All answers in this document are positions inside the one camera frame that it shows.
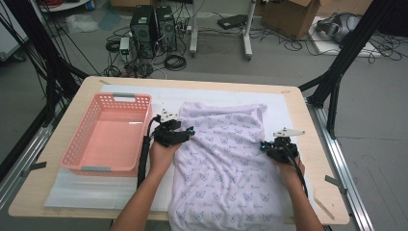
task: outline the human hand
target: human hand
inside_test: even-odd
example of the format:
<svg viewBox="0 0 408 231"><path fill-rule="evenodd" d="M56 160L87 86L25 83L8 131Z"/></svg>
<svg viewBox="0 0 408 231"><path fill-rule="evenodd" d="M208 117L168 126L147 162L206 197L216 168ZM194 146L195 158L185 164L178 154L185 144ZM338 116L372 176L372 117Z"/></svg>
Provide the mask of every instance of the human hand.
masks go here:
<svg viewBox="0 0 408 231"><path fill-rule="evenodd" d="M150 147L150 170L149 174L165 175L166 171L171 165L174 158L174 153L181 146L181 143L171 147L164 147L158 142L154 141Z"/></svg>
<svg viewBox="0 0 408 231"><path fill-rule="evenodd" d="M296 161L297 165L302 171L302 174L304 174L306 167L300 161L300 158L296 157L294 158L294 160ZM294 166L286 163L280 163L275 160L273 160L273 162L279 167L283 182L285 183L288 189L297 186L301 187L301 181L299 179L299 176L297 175L296 168Z"/></svg>

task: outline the lavender cloth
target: lavender cloth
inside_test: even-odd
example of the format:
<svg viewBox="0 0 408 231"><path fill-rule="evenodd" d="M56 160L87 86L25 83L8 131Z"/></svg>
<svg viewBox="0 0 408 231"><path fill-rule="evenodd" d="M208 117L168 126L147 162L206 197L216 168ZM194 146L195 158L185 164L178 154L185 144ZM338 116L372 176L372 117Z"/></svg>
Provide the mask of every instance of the lavender cloth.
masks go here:
<svg viewBox="0 0 408 231"><path fill-rule="evenodd" d="M276 166L260 151L266 105L185 103L195 135L175 155L172 230L280 230L285 197Z"/></svg>

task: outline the basket handle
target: basket handle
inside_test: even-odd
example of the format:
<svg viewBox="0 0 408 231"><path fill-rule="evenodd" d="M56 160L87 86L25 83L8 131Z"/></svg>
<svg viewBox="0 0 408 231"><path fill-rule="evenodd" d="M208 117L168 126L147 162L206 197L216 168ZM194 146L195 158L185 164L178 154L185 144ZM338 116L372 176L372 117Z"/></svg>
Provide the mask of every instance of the basket handle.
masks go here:
<svg viewBox="0 0 408 231"><path fill-rule="evenodd" d="M116 92L116 93L113 93L113 97L135 98L135 95L133 93Z"/></svg>
<svg viewBox="0 0 408 231"><path fill-rule="evenodd" d="M84 171L111 171L111 167L81 167Z"/></svg>

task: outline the gray floor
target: gray floor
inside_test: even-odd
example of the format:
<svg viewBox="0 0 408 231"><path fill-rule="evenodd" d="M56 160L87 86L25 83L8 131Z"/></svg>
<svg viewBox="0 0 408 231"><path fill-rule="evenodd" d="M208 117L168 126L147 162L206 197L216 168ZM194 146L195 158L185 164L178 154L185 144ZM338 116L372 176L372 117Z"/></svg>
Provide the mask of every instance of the gray floor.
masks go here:
<svg viewBox="0 0 408 231"><path fill-rule="evenodd" d="M89 14L99 22L105 13L105 10L97 10ZM255 18L254 27L259 27L258 22L259 18ZM203 23L211 26L213 22L208 19ZM122 18L111 31L98 30L72 35L72 38L101 71L107 65L105 38L128 24L129 19ZM87 73L94 73L66 37L64 40L74 65ZM241 38L201 34L196 57L191 58L187 52L186 69L180 72L165 70L166 78L300 86L322 74L335 59L332 56L311 56L305 48L289 51L274 36L262 41L255 38L251 42L254 56L248 62L243 56ZM408 54L408 45L404 44L399 50ZM403 172L408 163L405 151L405 135L408 133L407 61L406 58L398 62L381 58L369 64L366 58L358 58L345 74L341 86L336 135L375 230L406 230L408 227L408 186ZM2 161L38 114L44 99L29 62L0 64L0 73ZM157 71L151 77L164 79L165 75ZM307 90L304 96L312 92ZM12 218L8 215L8 206L0 213L1 230L109 229L110 221L105 219ZM165 223L154 223L147 230L163 230L164 226ZM348 225L332 228L357 230L353 220ZM294 228L289 225L286 230Z"/></svg>

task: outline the forearm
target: forearm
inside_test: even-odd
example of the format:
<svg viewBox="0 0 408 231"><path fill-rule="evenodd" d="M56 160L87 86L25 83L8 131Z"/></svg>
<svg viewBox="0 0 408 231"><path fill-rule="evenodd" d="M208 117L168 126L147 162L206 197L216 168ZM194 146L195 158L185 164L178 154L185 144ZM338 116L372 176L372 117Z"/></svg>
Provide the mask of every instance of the forearm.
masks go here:
<svg viewBox="0 0 408 231"><path fill-rule="evenodd" d="M112 231L144 230L150 207L162 178L162 174L147 174L143 183L112 225Z"/></svg>
<svg viewBox="0 0 408 231"><path fill-rule="evenodd" d="M294 221L297 231L319 231L323 227L313 210L300 183L288 186L289 195L293 204Z"/></svg>

